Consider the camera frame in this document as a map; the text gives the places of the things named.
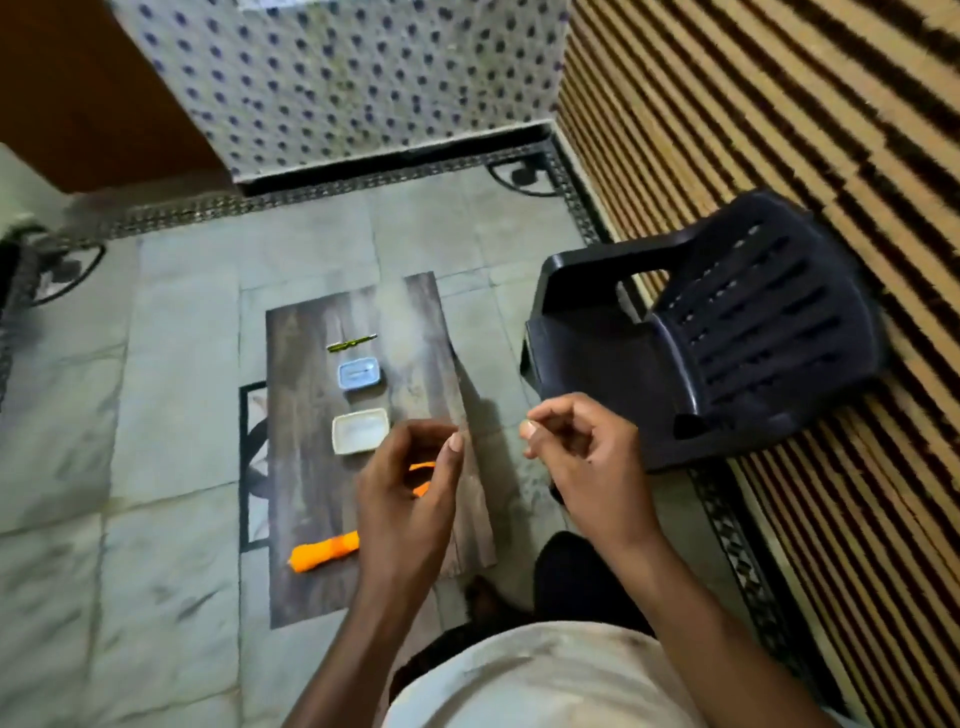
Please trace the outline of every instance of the green object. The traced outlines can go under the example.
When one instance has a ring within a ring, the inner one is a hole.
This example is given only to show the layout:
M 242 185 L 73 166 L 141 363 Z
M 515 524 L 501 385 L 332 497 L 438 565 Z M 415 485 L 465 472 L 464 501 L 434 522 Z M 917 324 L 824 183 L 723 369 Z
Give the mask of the green object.
M 363 344 L 365 341 L 372 341 L 376 338 L 376 334 L 372 333 L 367 336 L 361 336 L 359 339 L 350 339 L 349 341 L 338 341 L 336 344 L 330 344 L 326 347 L 326 350 L 330 353 L 342 352 L 347 349 L 352 349 L 358 344 Z

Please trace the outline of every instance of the black plastic chair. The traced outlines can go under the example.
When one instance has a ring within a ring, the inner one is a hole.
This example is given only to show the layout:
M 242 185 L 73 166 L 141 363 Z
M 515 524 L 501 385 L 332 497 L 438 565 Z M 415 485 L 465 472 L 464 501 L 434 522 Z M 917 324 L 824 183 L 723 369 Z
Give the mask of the black plastic chair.
M 767 448 L 883 368 L 858 266 L 809 213 L 747 192 L 681 231 L 548 258 L 520 370 L 545 399 L 585 392 L 634 422 L 650 472 Z M 635 324 L 615 286 L 660 269 Z

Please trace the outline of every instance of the white t-shirt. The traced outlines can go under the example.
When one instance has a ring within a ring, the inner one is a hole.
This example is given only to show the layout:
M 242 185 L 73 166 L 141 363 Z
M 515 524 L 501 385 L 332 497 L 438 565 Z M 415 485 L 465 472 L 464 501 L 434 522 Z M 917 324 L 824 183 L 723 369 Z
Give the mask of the white t-shirt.
M 504 632 L 407 686 L 388 728 L 706 728 L 651 637 L 554 621 Z

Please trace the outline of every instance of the small wooden table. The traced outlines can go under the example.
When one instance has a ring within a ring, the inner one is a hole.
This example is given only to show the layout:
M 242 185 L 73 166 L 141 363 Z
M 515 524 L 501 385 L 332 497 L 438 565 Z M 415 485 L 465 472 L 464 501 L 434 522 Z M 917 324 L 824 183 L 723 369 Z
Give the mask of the small wooden table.
M 345 352 L 326 345 L 376 333 Z M 375 356 L 383 380 L 345 393 L 337 367 Z M 356 554 L 308 573 L 286 561 L 294 546 L 356 529 L 354 479 L 369 453 L 333 454 L 337 415 L 384 407 L 391 423 L 437 418 L 467 429 L 467 414 L 432 273 L 267 312 L 267 386 L 270 392 L 270 608 L 281 627 L 349 606 L 357 585 Z M 457 516 L 441 577 L 479 570 L 496 561 L 490 517 L 476 458 L 468 440 L 457 491 Z

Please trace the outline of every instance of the orange cloth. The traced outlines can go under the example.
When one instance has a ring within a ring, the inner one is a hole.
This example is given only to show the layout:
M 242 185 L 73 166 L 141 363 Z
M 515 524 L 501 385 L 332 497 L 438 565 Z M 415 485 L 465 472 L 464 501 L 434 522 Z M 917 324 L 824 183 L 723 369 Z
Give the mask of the orange cloth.
M 410 470 L 415 471 L 420 468 L 433 468 L 435 465 L 436 463 L 418 463 L 417 465 L 411 465 Z M 423 485 L 414 488 L 414 495 L 416 497 L 422 496 L 429 487 L 430 481 L 428 480 L 423 483 Z M 287 563 L 290 565 L 290 568 L 297 573 L 303 573 L 304 571 L 315 569 L 327 561 L 343 558 L 353 553 L 359 547 L 360 535 L 356 531 L 350 531 L 343 536 L 334 536 L 332 539 L 320 541 L 318 544 L 303 544 L 302 546 L 297 546 L 291 552 L 290 559 Z

